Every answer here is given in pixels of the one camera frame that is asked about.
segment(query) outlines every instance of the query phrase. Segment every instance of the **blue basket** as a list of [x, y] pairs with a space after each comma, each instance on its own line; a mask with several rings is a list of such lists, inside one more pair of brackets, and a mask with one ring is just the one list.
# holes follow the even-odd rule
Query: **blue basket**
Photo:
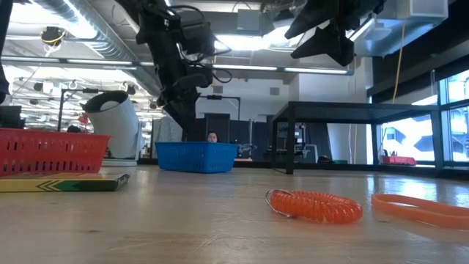
[[179, 172], [229, 172], [235, 162], [237, 145], [209, 142], [157, 142], [161, 169]]

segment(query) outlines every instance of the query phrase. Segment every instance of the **orange coiled cord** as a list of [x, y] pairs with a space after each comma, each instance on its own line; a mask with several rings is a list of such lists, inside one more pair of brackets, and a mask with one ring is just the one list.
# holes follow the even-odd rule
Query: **orange coiled cord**
[[362, 216], [361, 206], [348, 198], [308, 191], [270, 190], [270, 206], [286, 216], [305, 217], [316, 223], [349, 224]]

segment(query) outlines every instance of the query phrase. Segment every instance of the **person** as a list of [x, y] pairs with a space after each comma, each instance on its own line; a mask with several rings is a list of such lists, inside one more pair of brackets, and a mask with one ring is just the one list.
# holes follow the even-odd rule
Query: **person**
[[212, 143], [217, 143], [218, 142], [218, 135], [217, 133], [210, 131], [207, 135], [207, 141], [212, 142]]
[[78, 126], [71, 125], [67, 129], [68, 133], [81, 133], [81, 129]]

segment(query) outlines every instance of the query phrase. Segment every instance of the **table surface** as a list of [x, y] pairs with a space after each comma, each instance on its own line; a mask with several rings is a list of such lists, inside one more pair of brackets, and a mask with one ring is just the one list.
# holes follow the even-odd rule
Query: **table surface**
[[274, 117], [285, 122], [289, 108], [295, 109], [298, 122], [337, 122], [381, 124], [384, 122], [417, 117], [437, 111], [438, 106], [412, 106], [390, 103], [325, 103], [325, 102], [288, 102]]
[[[157, 166], [108, 193], [0, 194], [2, 263], [468, 263], [469, 232], [372, 210], [373, 193], [469, 207], [469, 184], [371, 172], [234, 169], [199, 175]], [[287, 219], [265, 204], [271, 188], [356, 200], [354, 224]]]

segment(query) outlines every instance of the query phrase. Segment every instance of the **black metal table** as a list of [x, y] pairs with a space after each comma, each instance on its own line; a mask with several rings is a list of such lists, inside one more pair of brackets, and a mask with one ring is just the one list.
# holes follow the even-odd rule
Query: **black metal table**
[[[295, 160], [295, 123], [343, 123], [372, 125], [373, 164], [379, 165], [378, 147], [381, 136], [377, 126], [387, 122], [430, 114], [433, 130], [435, 168], [443, 168], [443, 137], [441, 112], [438, 106], [412, 106], [373, 103], [323, 103], [290, 101], [272, 121], [272, 149], [277, 149], [278, 123], [287, 122], [287, 174], [293, 174]], [[277, 168], [275, 152], [272, 152], [272, 168]]]

